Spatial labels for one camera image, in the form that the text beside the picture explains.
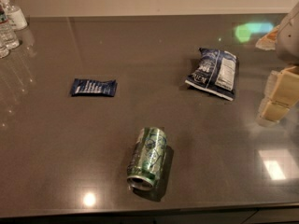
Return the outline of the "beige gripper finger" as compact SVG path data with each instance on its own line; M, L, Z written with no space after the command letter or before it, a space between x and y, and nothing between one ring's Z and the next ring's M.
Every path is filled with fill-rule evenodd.
M273 70L266 82L256 121L264 127L278 124L299 101L299 67Z
M262 50L275 50L278 28L279 26L274 27L269 33L261 37L255 44L255 47Z

